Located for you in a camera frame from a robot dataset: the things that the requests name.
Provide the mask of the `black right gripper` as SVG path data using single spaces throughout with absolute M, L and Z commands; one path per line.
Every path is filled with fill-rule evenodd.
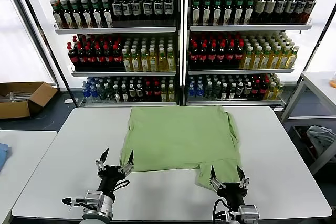
M 209 183 L 213 189 L 217 191 L 217 195 L 225 198 L 228 207 L 239 207 L 244 205 L 244 197 L 247 195 L 247 187 L 249 185 L 250 178 L 245 176 L 244 171 L 237 166 L 237 172 L 240 178 L 240 183 L 225 183 L 220 182 L 214 170 L 211 166 L 211 175 Z

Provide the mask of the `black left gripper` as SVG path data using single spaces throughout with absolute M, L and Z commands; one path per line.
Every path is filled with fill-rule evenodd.
M 96 160 L 96 166 L 98 169 L 98 176 L 101 178 L 98 191 L 103 192 L 105 196 L 115 200 L 114 195 L 117 183 L 124 180 L 124 174 L 129 174 L 134 168 L 134 150 L 131 151 L 128 162 L 123 166 L 104 166 L 108 155 L 109 149 L 107 148 Z

